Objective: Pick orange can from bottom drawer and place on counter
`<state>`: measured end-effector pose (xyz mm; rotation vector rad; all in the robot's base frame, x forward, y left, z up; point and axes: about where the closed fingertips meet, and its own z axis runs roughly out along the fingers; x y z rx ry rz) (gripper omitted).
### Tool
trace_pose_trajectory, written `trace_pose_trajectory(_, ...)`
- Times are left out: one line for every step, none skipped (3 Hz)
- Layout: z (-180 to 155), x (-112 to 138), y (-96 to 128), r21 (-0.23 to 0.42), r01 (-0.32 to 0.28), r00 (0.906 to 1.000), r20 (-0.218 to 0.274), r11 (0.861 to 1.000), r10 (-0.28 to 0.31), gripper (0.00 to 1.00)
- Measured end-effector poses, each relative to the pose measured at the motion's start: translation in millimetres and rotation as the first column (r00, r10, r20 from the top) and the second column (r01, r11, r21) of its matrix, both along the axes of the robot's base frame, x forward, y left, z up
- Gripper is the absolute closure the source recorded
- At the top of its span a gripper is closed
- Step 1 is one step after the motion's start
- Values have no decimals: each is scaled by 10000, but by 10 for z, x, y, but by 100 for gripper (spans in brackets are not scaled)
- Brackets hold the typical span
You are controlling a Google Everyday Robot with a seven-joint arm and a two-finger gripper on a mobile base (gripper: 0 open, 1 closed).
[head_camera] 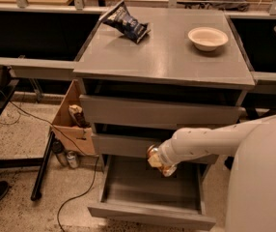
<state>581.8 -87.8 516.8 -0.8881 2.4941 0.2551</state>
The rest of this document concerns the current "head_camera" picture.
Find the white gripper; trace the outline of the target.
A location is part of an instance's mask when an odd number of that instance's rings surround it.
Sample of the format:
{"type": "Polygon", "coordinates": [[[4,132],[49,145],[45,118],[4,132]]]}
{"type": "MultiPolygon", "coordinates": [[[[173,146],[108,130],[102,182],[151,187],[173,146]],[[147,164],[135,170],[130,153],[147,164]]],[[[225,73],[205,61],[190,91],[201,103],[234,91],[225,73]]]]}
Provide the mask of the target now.
{"type": "Polygon", "coordinates": [[[158,147],[158,153],[150,152],[148,155],[148,163],[151,167],[159,168],[164,165],[174,165],[179,163],[178,155],[176,154],[171,140],[164,141],[158,147]]]}

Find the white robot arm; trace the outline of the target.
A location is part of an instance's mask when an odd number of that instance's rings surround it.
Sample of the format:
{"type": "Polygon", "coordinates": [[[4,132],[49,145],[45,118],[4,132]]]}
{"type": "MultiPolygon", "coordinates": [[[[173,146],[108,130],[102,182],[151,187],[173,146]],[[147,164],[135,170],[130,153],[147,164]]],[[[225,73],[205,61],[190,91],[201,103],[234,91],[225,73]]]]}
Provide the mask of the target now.
{"type": "Polygon", "coordinates": [[[276,232],[276,115],[214,130],[182,128],[147,151],[165,176],[208,155],[234,158],[225,231],[276,232]]]}

